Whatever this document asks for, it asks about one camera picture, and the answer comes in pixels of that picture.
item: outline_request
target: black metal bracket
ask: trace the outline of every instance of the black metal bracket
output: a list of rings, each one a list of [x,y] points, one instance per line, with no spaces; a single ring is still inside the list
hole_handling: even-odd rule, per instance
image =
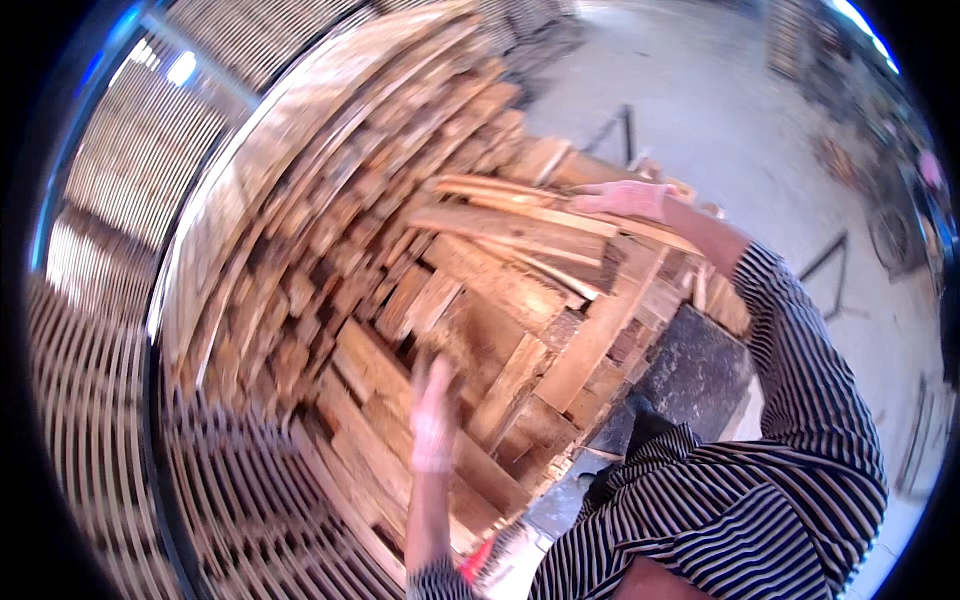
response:
[[[604,124],[600,131],[582,148],[585,154],[591,155],[611,134],[613,129],[623,124],[623,166],[629,167],[634,162],[634,106],[623,105],[617,109],[613,117]]]
[[[797,276],[801,282],[806,282],[816,275],[820,269],[836,254],[840,254],[840,281],[837,282],[836,294],[833,297],[833,307],[824,313],[824,321],[829,323],[842,314],[850,314],[862,319],[870,319],[870,313],[859,308],[850,308],[843,303],[844,289],[847,287],[847,263],[850,261],[850,233],[844,229],[830,242],[816,258],[810,261]]]

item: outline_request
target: concrete floor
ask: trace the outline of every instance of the concrete floor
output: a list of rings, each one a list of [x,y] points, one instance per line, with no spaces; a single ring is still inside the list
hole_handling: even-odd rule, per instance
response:
[[[796,86],[765,66],[763,12],[682,0],[585,4],[586,43],[538,74],[541,93],[527,109],[528,129],[582,147],[629,103],[638,146],[652,147],[667,175],[695,186],[699,202],[722,205],[730,222],[783,254],[795,270],[847,230],[844,303],[865,314],[842,315],[829,329],[873,410],[892,483],[909,444],[920,374],[939,380],[942,372],[929,276],[888,281],[868,235],[866,199],[832,180],[814,158],[811,135],[832,126]],[[617,152],[611,144],[598,154],[619,161]],[[808,283],[825,310],[836,266]],[[761,406],[757,394],[735,427],[737,439],[759,437]],[[936,468],[934,461],[927,476]],[[922,500],[891,498],[876,549],[849,597],[874,594],[922,510]],[[511,583],[497,586],[492,597],[525,596],[539,553],[526,567],[517,564]]]

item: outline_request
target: stack of wood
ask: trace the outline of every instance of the stack of wood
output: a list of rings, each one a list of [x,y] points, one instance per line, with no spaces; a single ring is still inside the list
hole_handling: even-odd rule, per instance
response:
[[[419,352],[467,375],[451,495],[463,555],[566,473],[702,264],[663,226],[564,209],[557,190],[641,176],[528,138],[478,23],[432,5],[305,58],[188,206],[164,304],[167,395],[282,418],[391,568]]]

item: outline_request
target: gloved hand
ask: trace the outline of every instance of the gloved hand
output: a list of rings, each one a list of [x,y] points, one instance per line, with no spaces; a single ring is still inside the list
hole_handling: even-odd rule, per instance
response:
[[[451,472],[456,439],[458,397],[450,384],[456,376],[449,358],[422,354],[414,365],[410,430],[414,434],[410,469],[413,472]]]
[[[571,207],[578,212],[609,212],[664,223],[663,198],[676,195],[677,187],[670,183],[624,180],[581,185],[576,192],[579,195],[573,198]]]

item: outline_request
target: striped sleeve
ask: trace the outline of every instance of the striped sleeve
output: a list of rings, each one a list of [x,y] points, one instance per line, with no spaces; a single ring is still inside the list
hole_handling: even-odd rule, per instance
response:
[[[736,266],[733,286],[753,320],[763,438],[856,469],[885,488],[870,409],[820,311],[783,259],[754,242]]]
[[[409,600],[472,600],[476,598],[450,557],[407,576]]]

